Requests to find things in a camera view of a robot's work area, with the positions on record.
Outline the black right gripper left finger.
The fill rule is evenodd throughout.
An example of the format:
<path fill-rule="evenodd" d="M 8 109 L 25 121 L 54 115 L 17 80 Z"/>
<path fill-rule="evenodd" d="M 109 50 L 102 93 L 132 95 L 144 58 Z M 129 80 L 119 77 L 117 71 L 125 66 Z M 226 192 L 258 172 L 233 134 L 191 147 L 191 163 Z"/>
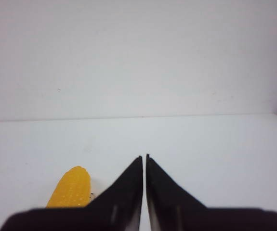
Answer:
<path fill-rule="evenodd" d="M 10 216 L 2 231 L 139 230 L 143 197 L 142 157 L 85 207 L 37 208 Z"/>

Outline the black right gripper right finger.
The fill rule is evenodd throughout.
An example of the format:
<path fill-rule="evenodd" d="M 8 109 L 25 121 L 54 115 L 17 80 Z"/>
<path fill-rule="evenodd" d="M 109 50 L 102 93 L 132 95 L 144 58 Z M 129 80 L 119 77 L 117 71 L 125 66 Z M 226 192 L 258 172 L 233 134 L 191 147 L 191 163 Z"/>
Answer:
<path fill-rule="evenodd" d="M 146 155 L 146 197 L 151 229 L 161 231 L 277 231 L 277 212 L 249 207 L 207 207 Z"/>

